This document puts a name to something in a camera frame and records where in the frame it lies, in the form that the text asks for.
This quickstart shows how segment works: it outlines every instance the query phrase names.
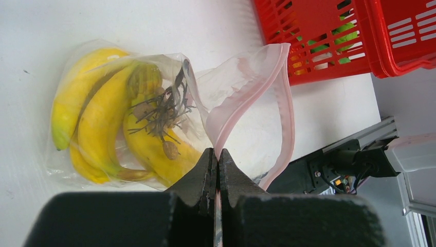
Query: banana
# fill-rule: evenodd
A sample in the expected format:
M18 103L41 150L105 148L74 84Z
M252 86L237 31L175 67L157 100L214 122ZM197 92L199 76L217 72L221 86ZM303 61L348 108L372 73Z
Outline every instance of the banana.
M127 81L141 65L138 61L114 74L92 97L81 115L78 143L83 158L110 178L141 181L154 176L145 170L122 167L116 157L115 139L129 106Z
M68 147L79 115L95 91L131 59L114 61L128 54L117 48L97 49L80 59L61 81L51 110L51 134L55 147Z
M69 143L69 153L72 166L80 175L82 175L82 177L97 184L103 184L110 181L110 178L102 169L97 169L91 166L83 158L79 151L77 133L72 136L71 142Z
M129 85L129 96L132 98L131 105L136 105L146 99L154 97L156 88L161 87L162 78L160 72L149 70L146 78L138 80L142 83ZM127 145L134 156L142 163L146 169L151 169L157 174L157 179L165 186L169 187L182 178L197 163L201 153L181 140L171 129L168 134L175 138L180 144L177 145L179 155L174 160L170 160L162 148L162 140L158 136L148 134L141 130L130 133L130 129L139 129L147 124L147 120L137 122L133 114L133 109L124 115L123 132Z

